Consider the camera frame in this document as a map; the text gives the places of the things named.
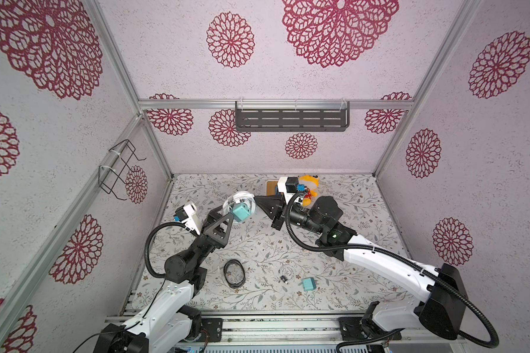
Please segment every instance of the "zip tie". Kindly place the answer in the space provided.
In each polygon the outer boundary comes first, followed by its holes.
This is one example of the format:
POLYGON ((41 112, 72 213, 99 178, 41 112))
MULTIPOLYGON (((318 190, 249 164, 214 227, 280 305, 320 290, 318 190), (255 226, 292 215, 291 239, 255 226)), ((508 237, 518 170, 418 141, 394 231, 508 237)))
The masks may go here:
POLYGON ((112 168, 111 166, 103 166, 103 167, 108 168, 108 169, 111 169, 112 172, 116 173, 116 170, 115 170, 114 168, 112 168))

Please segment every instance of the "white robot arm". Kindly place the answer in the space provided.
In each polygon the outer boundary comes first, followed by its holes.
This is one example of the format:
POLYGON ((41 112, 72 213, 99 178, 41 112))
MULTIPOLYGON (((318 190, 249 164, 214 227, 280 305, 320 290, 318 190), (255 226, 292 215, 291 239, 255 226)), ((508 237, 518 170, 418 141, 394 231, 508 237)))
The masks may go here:
POLYGON ((120 327, 107 325, 102 330, 94 353, 166 353, 177 342, 197 340, 201 336, 201 312, 186 304, 204 286, 206 269, 201 267, 206 256, 228 243, 234 216, 220 214, 221 207, 208 213, 202 225, 192 203, 176 210, 175 222, 157 226, 145 244, 145 265, 155 278, 163 279, 162 289, 151 304, 120 327), (157 273, 149 260, 151 241, 166 227, 181 227, 196 236, 191 246, 165 261, 165 273, 157 273))
MULTIPOLYGON (((457 269, 443 264, 441 268, 405 259, 394 254, 351 228, 339 223, 343 212, 331 196, 316 200, 310 209, 302 207, 304 186, 298 178, 283 177, 277 184, 283 194, 255 196, 256 205, 273 220, 272 227, 281 230, 283 223, 292 240, 309 251, 324 252, 365 267, 406 289, 414 296, 411 300, 392 303, 372 302, 360 319, 365 341, 340 343, 337 347, 376 342, 392 338, 403 328, 426 328, 432 333, 456 339, 458 335, 485 347, 498 345, 498 335, 487 318, 470 301, 457 269), (319 235, 313 247, 301 242, 292 226, 310 230, 319 235), (486 326, 491 340, 481 341, 459 330, 461 320, 469 307, 486 326)), ((201 225, 196 206, 189 203, 176 211, 176 222, 163 223, 148 236, 145 264, 155 278, 165 278, 162 291, 149 307, 144 308, 123 326, 107 326, 99 337, 94 353, 165 353, 177 342, 200 337, 202 319, 198 310, 186 304, 200 291, 206 278, 206 269, 200 267, 206 256, 228 243, 234 220, 233 213, 222 215, 222 207, 209 212, 201 225), (165 273, 156 273, 149 262, 149 245, 158 230, 169 226, 186 228, 196 236, 190 248, 165 261, 165 273)))

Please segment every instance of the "black coiled cable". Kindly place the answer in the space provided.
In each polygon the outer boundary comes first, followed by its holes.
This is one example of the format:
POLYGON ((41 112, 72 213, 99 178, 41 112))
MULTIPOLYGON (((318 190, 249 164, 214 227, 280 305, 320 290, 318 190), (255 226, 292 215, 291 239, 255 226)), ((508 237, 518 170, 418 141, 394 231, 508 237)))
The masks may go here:
MULTIPOLYGON (((166 222, 166 223, 162 223, 162 224, 159 224, 158 226, 156 226, 151 231, 151 233, 149 233, 148 238, 145 241, 145 247, 143 248, 143 260, 145 262, 145 268, 147 268, 149 274, 152 275, 153 277, 155 277, 156 279, 165 278, 165 274, 164 273, 157 273, 153 269, 153 267, 151 267, 151 262, 149 261, 149 250, 150 250, 149 248, 151 247, 151 241, 153 240, 153 238, 155 237, 155 235, 157 234, 158 231, 160 231, 163 228, 172 227, 172 226, 186 228, 186 226, 183 223, 181 223, 181 222, 166 222)), ((195 237, 198 236, 198 234, 196 234, 193 230, 191 230, 191 233, 195 237)))
MULTIPOLYGON (((491 336, 491 340, 488 341, 488 342, 487 341, 483 341, 482 339, 479 339, 477 337, 473 337, 472 335, 467 334, 467 333, 465 333, 465 332, 460 330, 459 331, 459 335, 461 337, 465 338, 468 341, 476 343, 476 344, 478 344, 480 346, 486 347, 486 348, 495 348, 495 347, 498 346, 498 335, 497 335, 497 332, 496 332, 495 328, 493 327, 493 325, 491 324, 491 322, 487 319, 485 314, 483 314, 481 312, 481 310, 479 310, 472 302, 470 302, 467 298, 465 298, 463 295, 461 295, 461 293, 459 293, 457 291, 457 289, 455 289, 453 286, 449 285, 443 279, 438 278, 433 273, 431 273, 429 271, 426 271, 425 269, 423 269, 423 267, 421 267, 420 265, 417 265, 416 263, 410 261, 409 259, 403 258, 401 255, 398 255, 398 254, 396 254, 396 253, 394 253, 392 251, 389 251, 387 249, 383 249, 381 247, 373 247, 373 246, 369 246, 369 245, 344 244, 344 245, 334 245, 334 246, 326 246, 326 247, 316 247, 316 246, 310 246, 308 244, 304 244, 300 239, 297 238, 297 236, 295 235, 295 233, 293 231, 292 226, 290 225, 290 210, 293 208, 293 203, 295 202, 295 200, 299 196, 301 196, 303 194, 304 194, 303 192, 299 192, 299 193, 294 194, 290 198, 289 202, 286 204, 286 208, 285 208, 286 230, 288 231, 291 239, 294 240, 294 242, 298 246, 300 246, 301 248, 303 248, 305 250, 315 251, 315 252, 345 250, 345 249, 363 249, 363 250, 370 250, 370 251, 380 252, 380 253, 382 253, 384 255, 387 255, 387 256, 389 256, 391 258, 399 260, 400 262, 402 262, 404 264, 407 264, 410 267, 414 268, 417 272, 421 272, 424 276, 428 276, 430 279, 435 281, 437 285, 439 285, 440 287, 444 288, 446 292, 452 294, 454 297, 459 299, 466 307, 469 308, 469 310, 473 311, 475 316, 477 316, 477 318, 483 323, 483 325, 487 329, 487 332, 491 336)), ((377 339, 377 341, 380 341, 383 338, 386 338, 386 337, 380 337, 380 338, 377 339)), ((362 344, 360 342, 361 341, 346 342, 346 343, 348 343, 348 344, 346 344, 346 346, 351 346, 353 344, 362 344)))

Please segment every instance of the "yellow stuffed toy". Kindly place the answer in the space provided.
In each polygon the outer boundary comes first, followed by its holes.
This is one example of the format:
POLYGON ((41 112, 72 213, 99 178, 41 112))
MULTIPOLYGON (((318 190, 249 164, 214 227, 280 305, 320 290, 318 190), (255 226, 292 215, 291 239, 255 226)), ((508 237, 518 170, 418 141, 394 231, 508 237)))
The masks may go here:
POLYGON ((312 198, 318 196, 315 190, 318 188, 318 184, 320 184, 320 179, 317 175, 304 175, 298 179, 298 183, 304 185, 309 190, 304 196, 304 200, 302 200, 302 205, 307 207, 311 205, 312 198))

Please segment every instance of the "floral tablecloth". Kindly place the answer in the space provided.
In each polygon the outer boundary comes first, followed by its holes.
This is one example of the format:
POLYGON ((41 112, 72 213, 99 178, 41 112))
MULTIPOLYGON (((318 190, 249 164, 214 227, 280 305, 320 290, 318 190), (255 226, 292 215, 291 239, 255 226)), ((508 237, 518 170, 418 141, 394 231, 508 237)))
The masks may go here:
MULTIPOLYGON (((194 202, 205 219, 233 193, 246 190, 264 195, 267 180, 279 176, 265 174, 181 174, 176 176, 163 222, 173 219, 180 205, 194 202)), ((344 211, 347 227, 374 243, 406 256, 403 244, 382 201, 375 180, 369 175, 322 175, 320 195, 332 195, 344 211)), ((303 241, 314 244, 316 234, 293 228, 303 241)), ((179 228, 161 230, 151 250, 151 263, 159 273, 165 260, 186 249, 190 233, 179 228)), ((199 309, 241 311, 363 310, 373 300, 402 300, 408 294, 394 283, 357 265, 341 262, 321 252, 306 251, 295 244, 285 228, 271 228, 270 219, 259 208, 247 221, 234 225, 226 248, 210 254, 202 265, 208 269, 206 284, 189 305, 199 309), (244 265, 246 283, 230 288, 223 266, 230 259, 244 265), (280 276, 289 279, 281 281, 280 276), (302 279, 313 277, 317 288, 306 292, 302 279)), ((160 288, 161 279, 144 270, 132 308, 148 305, 160 288)))

